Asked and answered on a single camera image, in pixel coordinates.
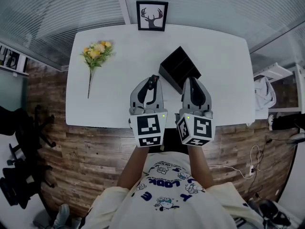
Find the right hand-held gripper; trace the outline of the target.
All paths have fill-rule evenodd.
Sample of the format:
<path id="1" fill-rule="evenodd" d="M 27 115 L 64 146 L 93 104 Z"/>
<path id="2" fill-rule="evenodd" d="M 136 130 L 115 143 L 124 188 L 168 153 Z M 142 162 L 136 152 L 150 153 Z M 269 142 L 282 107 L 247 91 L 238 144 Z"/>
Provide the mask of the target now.
<path id="1" fill-rule="evenodd" d="M 205 86 L 194 77 L 188 77 L 183 85 L 183 109 L 175 113 L 176 126 L 181 143 L 187 146 L 204 146 L 213 141 L 215 125 L 212 98 Z"/>

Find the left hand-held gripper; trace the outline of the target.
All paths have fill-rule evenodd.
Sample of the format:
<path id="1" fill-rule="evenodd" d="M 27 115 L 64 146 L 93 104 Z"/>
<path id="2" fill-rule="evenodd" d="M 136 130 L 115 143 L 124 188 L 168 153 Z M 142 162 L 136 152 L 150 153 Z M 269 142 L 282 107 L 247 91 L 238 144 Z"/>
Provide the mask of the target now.
<path id="1" fill-rule="evenodd" d="M 167 121 L 162 85 L 159 76 L 141 81 L 130 95 L 129 126 L 137 147 L 160 146 Z"/>

